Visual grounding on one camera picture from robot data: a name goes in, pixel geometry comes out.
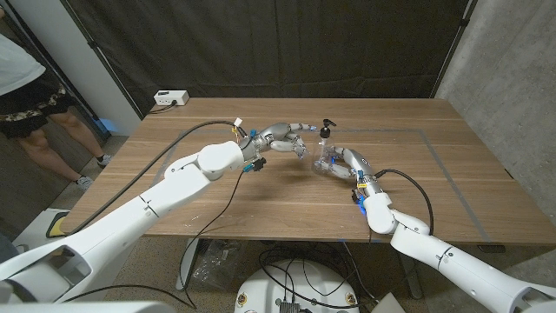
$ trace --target yellow pad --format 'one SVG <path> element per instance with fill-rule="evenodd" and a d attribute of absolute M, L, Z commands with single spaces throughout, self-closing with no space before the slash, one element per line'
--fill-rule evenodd
<path fill-rule="evenodd" d="M 68 213 L 58 213 L 54 216 L 54 219 L 50 223 L 49 229 L 46 231 L 47 238 L 56 238 L 60 236 L 66 236 L 66 234 L 60 230 L 63 219 L 68 215 Z"/>

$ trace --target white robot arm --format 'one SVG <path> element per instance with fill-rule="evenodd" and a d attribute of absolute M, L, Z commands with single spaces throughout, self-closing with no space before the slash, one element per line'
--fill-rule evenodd
<path fill-rule="evenodd" d="M 343 159 L 351 169 L 329 164 L 340 178 L 356 177 L 364 197 L 369 227 L 379 234 L 394 233 L 392 246 L 404 255 L 438 270 L 469 296 L 492 312 L 556 311 L 556 289 L 510 277 L 494 267 L 429 236 L 429 227 L 418 218 L 390 209 L 389 196 L 379 186 L 365 158 L 354 150 L 334 148 L 332 157 Z"/>
<path fill-rule="evenodd" d="M 211 144 L 172 163 L 164 179 L 88 228 L 11 258 L 0 265 L 0 280 L 11 285 L 10 303 L 61 303 L 88 290 L 98 272 L 171 210 L 194 201 L 226 170 L 264 162 L 275 149 L 305 154 L 294 130 L 307 124 L 278 123 L 239 143 Z"/>

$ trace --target patterned shorts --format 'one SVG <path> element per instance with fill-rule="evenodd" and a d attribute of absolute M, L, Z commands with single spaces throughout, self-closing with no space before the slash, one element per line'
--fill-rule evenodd
<path fill-rule="evenodd" d="M 28 137 L 40 129 L 47 116 L 65 113 L 76 100 L 50 74 L 0 96 L 0 131 L 8 138 Z"/>

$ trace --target robotic hand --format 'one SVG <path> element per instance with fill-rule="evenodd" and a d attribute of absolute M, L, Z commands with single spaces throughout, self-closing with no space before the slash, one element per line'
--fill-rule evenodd
<path fill-rule="evenodd" d="M 293 151 L 302 159 L 307 155 L 307 147 L 303 139 L 295 133 L 295 130 L 316 130 L 316 126 L 304 123 L 276 123 L 262 130 L 258 134 L 252 134 L 249 138 L 240 141 L 244 159 L 246 161 L 259 159 L 260 152 L 276 150 L 280 152 Z"/>

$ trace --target dark backdrop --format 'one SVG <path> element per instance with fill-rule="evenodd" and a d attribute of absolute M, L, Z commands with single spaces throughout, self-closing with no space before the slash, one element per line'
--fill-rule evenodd
<path fill-rule="evenodd" d="M 192 97 L 428 97 L 467 0 L 69 0 L 143 113 Z"/>

